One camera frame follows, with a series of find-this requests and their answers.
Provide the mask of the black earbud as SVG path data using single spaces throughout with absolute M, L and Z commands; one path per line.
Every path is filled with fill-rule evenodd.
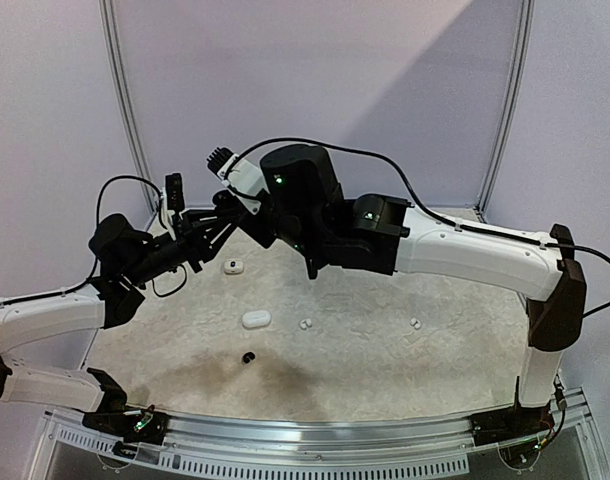
M 246 352 L 243 356 L 242 356 L 242 362 L 244 364 L 248 364 L 251 361 L 253 361 L 255 359 L 255 354 L 253 352 Z

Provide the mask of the black charging case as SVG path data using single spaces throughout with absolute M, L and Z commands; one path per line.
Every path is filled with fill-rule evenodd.
M 212 197 L 214 215 L 218 220 L 237 223 L 247 213 L 240 199 L 229 190 L 221 190 Z

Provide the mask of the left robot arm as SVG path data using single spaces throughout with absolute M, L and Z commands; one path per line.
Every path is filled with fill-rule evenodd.
M 133 412 L 110 396 L 99 375 L 33 367 L 10 356 L 25 344 L 64 333 L 110 329 L 129 322 L 145 297 L 145 284 L 187 264 L 199 272 L 236 229 L 234 211 L 175 214 L 171 231 L 157 237 L 135 229 L 118 213 L 103 219 L 89 241 L 99 275 L 75 291 L 0 302 L 0 402 L 29 402 L 94 412 L 113 434 L 133 426 Z

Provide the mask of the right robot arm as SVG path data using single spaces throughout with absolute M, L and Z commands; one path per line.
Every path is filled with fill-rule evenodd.
M 290 144 L 259 164 L 229 154 L 219 177 L 265 239 L 299 252 L 310 278 L 327 266 L 385 275 L 436 274 L 525 297 L 529 330 L 514 405 L 502 427 L 522 436 L 554 390 L 563 352 L 579 338 L 587 283 L 569 229 L 520 232 L 445 217 L 380 194 L 349 200 L 328 151 Z

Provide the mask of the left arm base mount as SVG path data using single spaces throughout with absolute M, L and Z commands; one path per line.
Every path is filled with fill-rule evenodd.
M 82 425 L 88 429 L 120 437 L 124 443 L 162 445 L 171 417 L 154 405 L 126 406 L 123 410 L 85 413 Z

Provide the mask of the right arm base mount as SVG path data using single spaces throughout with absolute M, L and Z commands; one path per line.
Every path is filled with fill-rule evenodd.
M 468 420 L 476 446 L 534 435 L 549 430 L 554 424 L 548 405 L 524 407 L 518 400 L 508 407 L 472 414 Z

